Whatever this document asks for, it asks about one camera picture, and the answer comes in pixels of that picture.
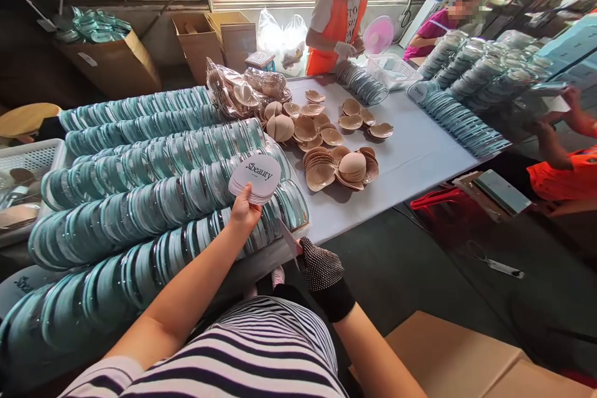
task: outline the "hand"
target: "hand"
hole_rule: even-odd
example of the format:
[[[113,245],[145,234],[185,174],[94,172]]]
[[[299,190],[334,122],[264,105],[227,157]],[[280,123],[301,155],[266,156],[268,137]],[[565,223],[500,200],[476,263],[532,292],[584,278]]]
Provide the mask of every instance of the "hand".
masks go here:
[[[353,47],[356,49],[356,55],[360,56],[365,52],[365,44],[363,42],[363,36],[362,35],[357,35],[355,40],[354,40],[354,45]]]
[[[314,246],[308,238],[301,238],[298,243],[303,248],[303,254],[297,257],[300,275],[330,322],[339,322],[356,303],[344,281],[340,258]]]
[[[570,109],[580,107],[581,91],[576,87],[566,87],[560,93],[564,101],[570,106]]]
[[[544,121],[534,121],[524,126],[524,129],[529,131],[531,134],[535,134],[536,136],[546,134],[548,132],[554,132],[552,125]]]
[[[348,59],[357,55],[356,49],[351,44],[347,44],[346,42],[338,41],[334,47],[334,51],[340,60]]]
[[[249,203],[252,185],[247,183],[243,191],[236,197],[230,215],[230,225],[248,235],[257,225],[261,217],[261,205]]]

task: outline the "black dotted glove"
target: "black dotted glove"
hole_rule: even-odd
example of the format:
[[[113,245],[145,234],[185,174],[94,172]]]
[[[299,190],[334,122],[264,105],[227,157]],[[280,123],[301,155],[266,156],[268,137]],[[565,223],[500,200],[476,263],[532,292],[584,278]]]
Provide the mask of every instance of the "black dotted glove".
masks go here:
[[[330,322],[339,322],[355,304],[353,294],[342,278],[344,268],[340,258],[314,246],[308,238],[301,238],[299,243],[303,248],[303,254],[297,258],[300,275]]]

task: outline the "pink shirt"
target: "pink shirt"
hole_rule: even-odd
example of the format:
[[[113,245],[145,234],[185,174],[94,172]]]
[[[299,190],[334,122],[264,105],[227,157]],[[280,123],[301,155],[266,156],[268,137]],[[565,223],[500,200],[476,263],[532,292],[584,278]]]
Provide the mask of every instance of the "pink shirt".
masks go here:
[[[447,33],[447,31],[435,24],[432,24],[431,21],[438,22],[441,25],[444,25],[446,28],[454,29],[458,25],[458,21],[450,20],[448,18],[448,10],[442,9],[441,11],[436,12],[431,17],[427,19],[427,21],[423,24],[423,26],[417,31],[417,34],[421,36],[423,39],[432,39],[434,37],[441,37]],[[411,47],[409,46],[406,48],[404,52],[404,56],[402,57],[404,60],[409,60],[410,58],[414,57],[425,57],[429,53],[433,51],[435,48],[434,45],[428,45],[426,47]]]

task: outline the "white table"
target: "white table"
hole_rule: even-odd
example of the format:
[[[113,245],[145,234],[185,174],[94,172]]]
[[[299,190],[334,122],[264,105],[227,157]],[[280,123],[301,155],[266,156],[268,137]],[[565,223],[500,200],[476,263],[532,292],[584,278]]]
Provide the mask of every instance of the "white table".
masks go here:
[[[309,89],[325,95],[323,113],[343,132],[338,116],[342,103],[351,95],[332,76],[297,78],[288,80],[287,86],[292,90],[292,101],[300,105],[308,103],[305,91]],[[344,133],[344,146],[350,150],[371,146],[377,155],[379,178],[366,185],[364,191],[351,192],[335,182],[318,193],[311,192],[302,166],[303,152],[293,144],[285,149],[307,201],[311,222],[308,237],[314,244],[324,243],[479,164],[404,91],[391,92],[385,101],[369,110],[378,123],[390,123],[394,134],[380,142],[365,133],[364,128],[352,134]]]

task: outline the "plastic basket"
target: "plastic basket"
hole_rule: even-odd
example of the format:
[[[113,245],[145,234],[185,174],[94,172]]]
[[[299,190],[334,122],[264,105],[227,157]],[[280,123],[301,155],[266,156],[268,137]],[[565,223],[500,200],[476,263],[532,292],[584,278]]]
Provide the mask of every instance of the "plastic basket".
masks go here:
[[[0,195],[4,195],[6,189],[10,187],[6,179],[9,177],[11,169],[25,168],[34,174],[36,180],[41,180],[47,172],[62,168],[65,165],[66,156],[67,148],[64,140],[61,139],[0,149],[0,171],[2,172],[2,176],[0,176]],[[51,212],[52,210],[41,201],[37,219]],[[33,225],[35,223],[1,233],[0,247],[26,239],[31,233]]]
[[[388,90],[406,88],[413,81],[423,78],[405,60],[392,53],[369,56],[367,73],[385,85]]]

